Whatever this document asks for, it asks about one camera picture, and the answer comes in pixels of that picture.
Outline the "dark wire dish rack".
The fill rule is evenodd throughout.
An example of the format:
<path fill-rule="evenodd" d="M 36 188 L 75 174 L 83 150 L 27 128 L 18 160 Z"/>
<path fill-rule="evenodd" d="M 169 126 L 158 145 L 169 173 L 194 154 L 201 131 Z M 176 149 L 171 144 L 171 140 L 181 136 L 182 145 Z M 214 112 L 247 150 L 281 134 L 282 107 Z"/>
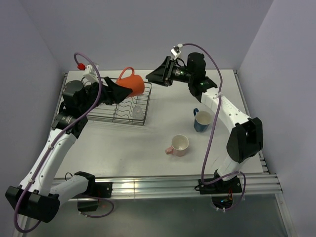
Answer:
<path fill-rule="evenodd" d="M 146 121 L 152 84 L 145 82 L 144 93 L 138 96 L 129 97 L 119 104 L 101 104 L 93 109 L 88 115 L 88 120 L 99 122 L 113 122 L 128 125 L 143 126 Z M 132 112 L 135 106 L 140 106 L 144 113 L 143 119 L 133 119 Z"/>

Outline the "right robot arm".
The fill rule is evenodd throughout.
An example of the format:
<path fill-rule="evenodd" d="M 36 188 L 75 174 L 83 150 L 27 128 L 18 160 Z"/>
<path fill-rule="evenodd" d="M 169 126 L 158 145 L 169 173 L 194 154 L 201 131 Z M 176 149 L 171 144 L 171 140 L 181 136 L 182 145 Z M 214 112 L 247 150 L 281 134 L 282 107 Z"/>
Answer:
<path fill-rule="evenodd" d="M 205 68 L 202 53 L 190 53 L 183 67 L 176 59 L 167 56 L 158 68 L 146 75 L 146 79 L 161 86 L 171 86 L 174 81 L 186 83 L 189 92 L 215 113 L 214 119 L 224 123 L 230 133 L 226 145 L 228 155 L 211 181 L 200 180 L 204 187 L 213 185 L 215 190 L 223 193 L 240 174 L 244 163 L 262 150 L 263 124 L 259 118 L 241 112 L 222 95 L 221 87 L 206 76 Z"/>

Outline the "clear glass cup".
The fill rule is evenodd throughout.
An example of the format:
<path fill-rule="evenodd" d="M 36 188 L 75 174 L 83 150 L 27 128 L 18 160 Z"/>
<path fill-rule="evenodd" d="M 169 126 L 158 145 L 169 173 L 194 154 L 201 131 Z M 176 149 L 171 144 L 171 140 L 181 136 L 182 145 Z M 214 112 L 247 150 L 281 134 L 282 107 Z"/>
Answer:
<path fill-rule="evenodd" d="M 144 113 L 140 106 L 135 106 L 132 112 L 133 119 L 143 119 Z"/>

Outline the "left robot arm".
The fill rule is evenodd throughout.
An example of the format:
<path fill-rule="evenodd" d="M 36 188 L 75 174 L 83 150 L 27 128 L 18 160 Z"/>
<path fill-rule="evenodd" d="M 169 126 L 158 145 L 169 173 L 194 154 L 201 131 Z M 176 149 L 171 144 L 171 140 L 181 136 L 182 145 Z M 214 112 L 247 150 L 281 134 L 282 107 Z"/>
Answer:
<path fill-rule="evenodd" d="M 95 194 L 95 176 L 83 171 L 55 187 L 52 182 L 88 122 L 86 112 L 100 104 L 118 104 L 132 93 L 132 89 L 116 84 L 109 77 L 105 81 L 106 85 L 98 82 L 84 85 L 80 80 L 65 84 L 63 101 L 43 151 L 18 187 L 10 186 L 5 193 L 15 215 L 48 223 L 56 216 L 59 207 L 71 198 Z"/>

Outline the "orange mug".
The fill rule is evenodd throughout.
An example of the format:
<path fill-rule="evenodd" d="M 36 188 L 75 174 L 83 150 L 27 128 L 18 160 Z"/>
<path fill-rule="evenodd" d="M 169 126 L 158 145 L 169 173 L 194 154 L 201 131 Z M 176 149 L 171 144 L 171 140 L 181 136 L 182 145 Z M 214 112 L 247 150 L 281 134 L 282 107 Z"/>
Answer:
<path fill-rule="evenodd" d="M 125 71 L 131 70 L 131 75 L 123 78 Z M 144 93 L 145 83 L 140 75 L 135 74 L 135 70 L 132 67 L 125 68 L 118 77 L 116 84 L 129 88 L 132 93 L 128 97 L 138 96 Z"/>

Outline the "pink mug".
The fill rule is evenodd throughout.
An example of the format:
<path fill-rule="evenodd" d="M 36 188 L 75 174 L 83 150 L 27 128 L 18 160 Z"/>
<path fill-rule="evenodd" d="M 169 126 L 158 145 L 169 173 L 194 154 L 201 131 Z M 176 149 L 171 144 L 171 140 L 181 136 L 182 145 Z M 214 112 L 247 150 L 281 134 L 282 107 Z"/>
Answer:
<path fill-rule="evenodd" d="M 171 145 L 165 150 L 167 155 L 182 157 L 186 154 L 189 147 L 189 140 L 186 136 L 178 134 L 171 140 Z"/>

